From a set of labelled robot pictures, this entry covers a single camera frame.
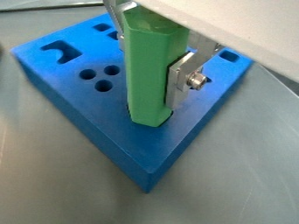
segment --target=table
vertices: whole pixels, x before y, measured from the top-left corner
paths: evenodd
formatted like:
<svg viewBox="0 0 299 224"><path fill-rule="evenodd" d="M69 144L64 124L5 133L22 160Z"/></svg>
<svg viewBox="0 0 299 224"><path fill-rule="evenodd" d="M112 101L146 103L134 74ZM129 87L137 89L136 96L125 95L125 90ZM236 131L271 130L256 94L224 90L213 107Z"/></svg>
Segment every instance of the table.
<svg viewBox="0 0 299 224"><path fill-rule="evenodd" d="M297 223L299 100L258 64L149 194L26 80L9 49L104 11L0 14L0 223Z"/></svg>

